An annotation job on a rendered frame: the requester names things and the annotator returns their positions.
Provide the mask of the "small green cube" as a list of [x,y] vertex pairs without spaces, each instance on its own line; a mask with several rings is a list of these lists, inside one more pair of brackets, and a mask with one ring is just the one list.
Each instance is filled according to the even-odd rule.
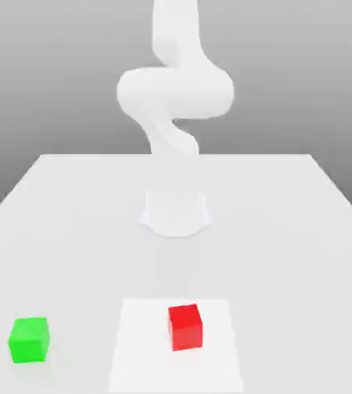
[[14,363],[44,362],[49,350],[50,334],[46,317],[16,318],[8,347]]

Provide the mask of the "small red cube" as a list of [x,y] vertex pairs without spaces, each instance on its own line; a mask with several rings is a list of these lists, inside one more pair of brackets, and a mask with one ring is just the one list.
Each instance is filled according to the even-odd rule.
[[168,328],[174,352],[203,347],[203,321],[196,303],[170,306]]

